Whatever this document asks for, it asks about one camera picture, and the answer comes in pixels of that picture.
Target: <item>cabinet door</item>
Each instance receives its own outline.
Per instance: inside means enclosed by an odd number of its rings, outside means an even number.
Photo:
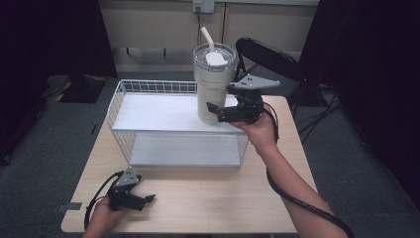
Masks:
[[[114,48],[175,48],[192,51],[197,46],[198,17],[191,2],[103,1],[102,15]],[[220,42],[222,3],[213,14],[200,14],[214,42]]]
[[[223,42],[250,37],[285,52],[301,52],[316,6],[227,4]]]

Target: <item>gray carpet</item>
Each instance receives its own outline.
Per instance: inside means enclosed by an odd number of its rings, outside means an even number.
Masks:
[[[119,77],[193,78],[190,71],[126,72]],[[64,81],[51,78],[52,91]],[[55,210],[71,200],[98,134],[92,130],[103,122],[116,85],[117,80],[108,81],[95,104],[49,98],[43,116],[11,155],[11,165],[0,168],[0,237],[79,237],[60,230],[63,213]],[[299,108],[298,129],[323,109]],[[343,109],[324,118],[303,146],[320,194],[356,237],[420,237],[416,209],[388,169],[365,149],[356,124]]]

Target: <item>wrist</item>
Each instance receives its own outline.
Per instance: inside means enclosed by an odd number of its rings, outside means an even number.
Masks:
[[[276,144],[256,147],[256,151],[257,154],[262,158],[266,158],[270,155],[279,153],[279,149]]]
[[[101,238],[106,234],[104,231],[99,231],[96,229],[87,229],[83,234],[83,238]]]

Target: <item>chair backrest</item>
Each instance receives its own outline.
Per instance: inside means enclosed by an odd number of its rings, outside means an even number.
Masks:
[[[282,51],[252,38],[240,38],[236,41],[236,49],[240,63],[237,68],[237,75],[240,68],[245,70],[243,57],[271,70],[297,81],[304,81],[303,70],[299,63]]]

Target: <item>tumbler lid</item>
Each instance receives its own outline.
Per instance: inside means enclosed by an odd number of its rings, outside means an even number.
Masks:
[[[214,52],[210,52],[209,46],[201,45],[193,52],[194,63],[207,71],[224,71],[235,63],[235,51],[222,44],[214,44]]]

